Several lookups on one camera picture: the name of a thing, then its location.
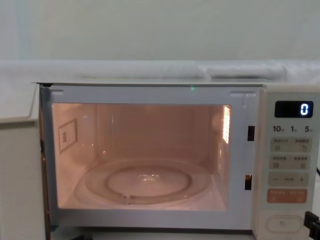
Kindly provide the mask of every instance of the control button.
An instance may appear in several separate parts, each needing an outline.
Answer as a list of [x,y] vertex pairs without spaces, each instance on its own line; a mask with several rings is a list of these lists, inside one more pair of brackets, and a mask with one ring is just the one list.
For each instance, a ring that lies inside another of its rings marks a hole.
[[275,170],[305,170],[309,169],[309,166],[309,155],[273,154],[269,161],[269,167]]
[[267,202],[271,204],[304,204],[307,201],[306,189],[269,188]]
[[306,187],[309,182],[307,172],[269,172],[268,184],[273,187]]
[[296,233],[303,226],[299,216],[272,216],[266,220],[266,229],[272,233]]
[[271,152],[302,152],[308,153],[312,148],[310,137],[273,137]]

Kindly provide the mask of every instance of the digital display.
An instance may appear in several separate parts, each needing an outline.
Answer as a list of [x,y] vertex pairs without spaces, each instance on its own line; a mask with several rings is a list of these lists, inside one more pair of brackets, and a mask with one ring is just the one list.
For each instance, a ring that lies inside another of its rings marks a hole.
[[314,112],[313,101],[277,101],[274,108],[276,118],[311,118]]

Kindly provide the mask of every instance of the white microwave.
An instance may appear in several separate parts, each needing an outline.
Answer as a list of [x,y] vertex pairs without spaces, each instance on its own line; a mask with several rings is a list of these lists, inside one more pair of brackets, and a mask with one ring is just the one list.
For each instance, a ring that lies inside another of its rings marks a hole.
[[50,226],[68,226],[308,239],[319,85],[190,72],[104,77],[104,65],[86,75],[24,63],[18,76],[5,66],[33,92],[26,118],[2,118],[0,236],[50,239]]

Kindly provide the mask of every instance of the microwave control panel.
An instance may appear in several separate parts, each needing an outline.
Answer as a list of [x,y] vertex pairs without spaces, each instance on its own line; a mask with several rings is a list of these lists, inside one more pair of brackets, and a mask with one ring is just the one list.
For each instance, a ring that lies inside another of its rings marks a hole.
[[263,163],[267,209],[312,206],[319,122],[318,93],[268,94]]

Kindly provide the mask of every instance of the orange start button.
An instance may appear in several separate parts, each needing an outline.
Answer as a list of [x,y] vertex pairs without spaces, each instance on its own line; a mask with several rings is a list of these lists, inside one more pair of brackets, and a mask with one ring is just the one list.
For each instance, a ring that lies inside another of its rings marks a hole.
[[306,189],[269,188],[267,202],[272,204],[304,204],[307,201]]

